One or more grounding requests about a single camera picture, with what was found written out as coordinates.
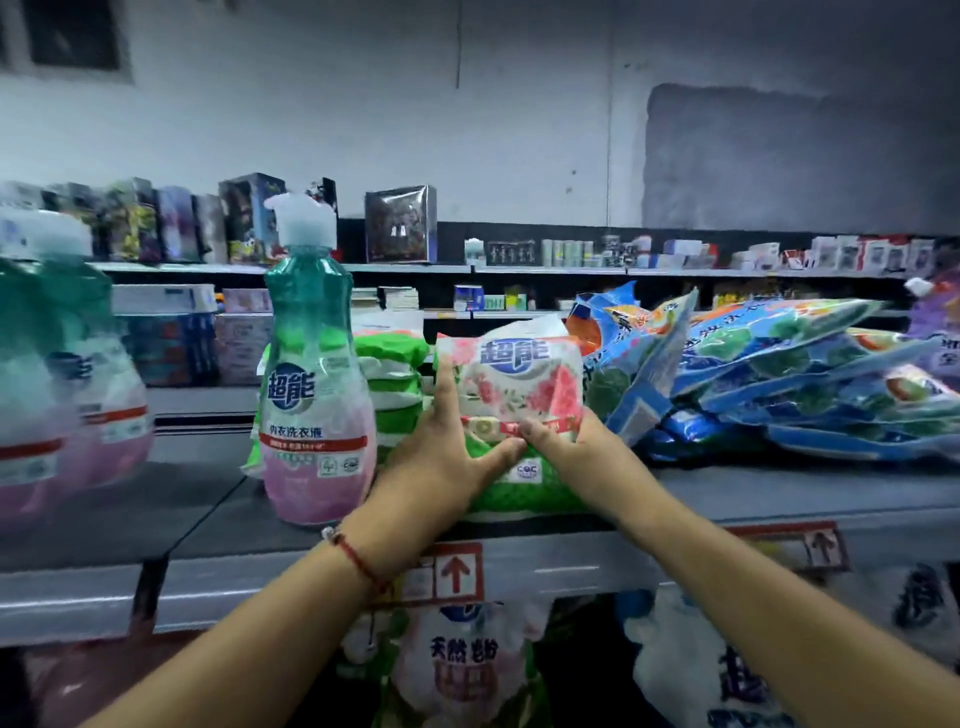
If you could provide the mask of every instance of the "right hand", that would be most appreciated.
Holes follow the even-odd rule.
[[[520,424],[520,434],[570,490],[620,527],[636,525],[638,510],[653,517],[654,506],[669,498],[636,455],[586,407],[575,443],[533,420]]]

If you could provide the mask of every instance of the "toy box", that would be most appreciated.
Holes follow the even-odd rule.
[[[148,387],[215,384],[218,377],[212,313],[119,316],[124,345]]]
[[[368,192],[367,262],[437,262],[437,190],[430,184]]]
[[[204,263],[229,263],[224,202],[219,195],[194,195],[193,217],[197,242]]]
[[[231,263],[274,263],[286,256],[276,234],[276,218],[263,203],[287,191],[287,183],[256,172],[220,182],[227,203],[227,242]]]
[[[102,217],[111,260],[163,261],[163,243],[156,230],[156,195],[149,181],[134,177],[105,190]]]
[[[161,187],[156,191],[160,213],[160,237],[167,260],[199,263],[197,221],[193,216],[193,196],[186,187]]]

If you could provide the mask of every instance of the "pink bottle bottom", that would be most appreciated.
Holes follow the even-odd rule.
[[[297,525],[342,519],[363,501],[376,466],[376,448],[366,448],[358,474],[318,477],[316,462],[291,465],[270,448],[262,452],[267,496],[279,518]]]

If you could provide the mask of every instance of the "laundry powder bag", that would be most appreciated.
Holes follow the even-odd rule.
[[[583,412],[583,360],[573,337],[438,337],[453,365],[467,450],[480,457],[524,419],[573,440]],[[538,515],[583,510],[553,466],[533,448],[481,494],[474,513]]]

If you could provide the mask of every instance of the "finger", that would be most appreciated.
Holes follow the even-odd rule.
[[[437,365],[437,381],[433,388],[434,416],[443,423],[460,425],[460,398],[453,380],[453,365],[448,356],[442,356]]]
[[[520,435],[554,466],[559,465],[564,459],[567,449],[573,447],[552,429],[536,420],[521,422]]]
[[[473,460],[472,466],[480,471],[481,490],[516,465],[526,450],[526,442],[518,437],[512,437],[499,443],[485,455]]]

